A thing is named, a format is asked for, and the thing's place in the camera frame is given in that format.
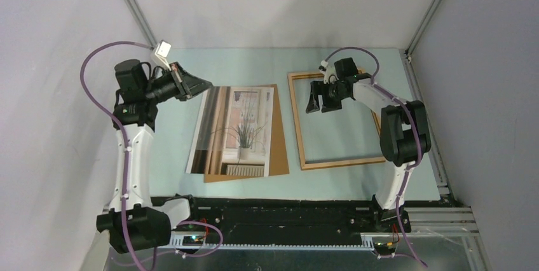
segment brown curtain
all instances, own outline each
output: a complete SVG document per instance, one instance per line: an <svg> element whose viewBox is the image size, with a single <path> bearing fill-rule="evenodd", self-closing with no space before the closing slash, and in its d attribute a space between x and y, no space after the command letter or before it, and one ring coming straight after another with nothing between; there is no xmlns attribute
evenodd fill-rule
<svg viewBox="0 0 539 271"><path fill-rule="evenodd" d="M207 95L194 153L192 173L219 174L225 140L230 87L214 87Z"/></svg>

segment empty wooden frame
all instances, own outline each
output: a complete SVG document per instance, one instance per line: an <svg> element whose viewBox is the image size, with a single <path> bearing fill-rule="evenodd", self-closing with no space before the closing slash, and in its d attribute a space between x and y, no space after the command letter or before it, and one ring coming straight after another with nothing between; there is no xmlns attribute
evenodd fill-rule
<svg viewBox="0 0 539 271"><path fill-rule="evenodd" d="M323 74L320 72L301 72L301 73L289 73L288 74L288 86L290 88L290 99L292 101L292 113L294 115L294 127L296 128L297 149L299 150L299 163L301 170L322 169L332 167L365 165L372 163L383 163L386 159L383 156L377 156L374 158L354 158L352 160L339 160L332 162L307 162L305 160L305 151L303 146L303 137L301 135L301 124L299 123L299 112L297 110L296 103L296 91L294 90L294 80L311 79L311 78L323 78ZM372 112L372 119L376 126L378 136L380 136L380 119L376 113Z"/></svg>

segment light blue tabletop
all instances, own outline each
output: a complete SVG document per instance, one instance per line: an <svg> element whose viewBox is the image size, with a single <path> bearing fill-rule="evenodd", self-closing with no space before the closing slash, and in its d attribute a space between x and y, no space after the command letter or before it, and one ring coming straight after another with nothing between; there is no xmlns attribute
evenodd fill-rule
<svg viewBox="0 0 539 271"><path fill-rule="evenodd" d="M383 163L307 171L299 168L287 74L316 71L320 61L331 51L333 49L326 48L171 50L169 62L178 61L191 74L216 86L277 84L290 174L218 183L204 183L202 174L185 174L201 96L187 102L170 99L158 106L150 159L151 195L179 193L198 197L370 200L383 182L386 170ZM412 100L399 51L391 48L370 51L381 64L378 82L396 95ZM342 51L332 60L345 57L353 57L356 65L368 73L375 70L370 56L358 51ZM299 112L304 113L308 80L298 80L294 84ZM302 114L307 161L381 155L372 117L361 107L365 106L350 100L343 103L343 110L334 113ZM414 170L405 199L440 199L429 158L425 157Z"/></svg>

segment white wall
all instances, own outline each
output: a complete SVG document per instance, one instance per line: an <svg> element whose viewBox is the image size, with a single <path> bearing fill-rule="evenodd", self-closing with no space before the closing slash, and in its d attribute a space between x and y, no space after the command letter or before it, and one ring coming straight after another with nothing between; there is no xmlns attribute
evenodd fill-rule
<svg viewBox="0 0 539 271"><path fill-rule="evenodd" d="M494 270L537 270L538 15L538 0L444 0L413 54L449 182Z"/></svg>
<svg viewBox="0 0 539 271"><path fill-rule="evenodd" d="M177 48L405 48L431 0L138 0Z"/></svg>
<svg viewBox="0 0 539 271"><path fill-rule="evenodd" d="M0 0L1 270L78 270L116 168L112 123L86 98L79 68L110 41L144 42L123 0ZM91 62L112 106L113 67L147 52L120 46Z"/></svg>

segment gray wall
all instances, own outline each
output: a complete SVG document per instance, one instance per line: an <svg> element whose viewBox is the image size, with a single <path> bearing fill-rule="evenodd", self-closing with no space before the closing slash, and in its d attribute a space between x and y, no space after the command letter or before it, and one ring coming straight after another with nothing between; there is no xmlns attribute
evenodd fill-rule
<svg viewBox="0 0 539 271"><path fill-rule="evenodd" d="M413 66L494 270L536 270L539 0L444 0Z"/></svg>
<svg viewBox="0 0 539 271"><path fill-rule="evenodd" d="M0 0L0 270L78 270L110 200L116 140L79 82L95 48L142 35L123 0ZM105 105L113 67L147 51L96 56L88 85Z"/></svg>

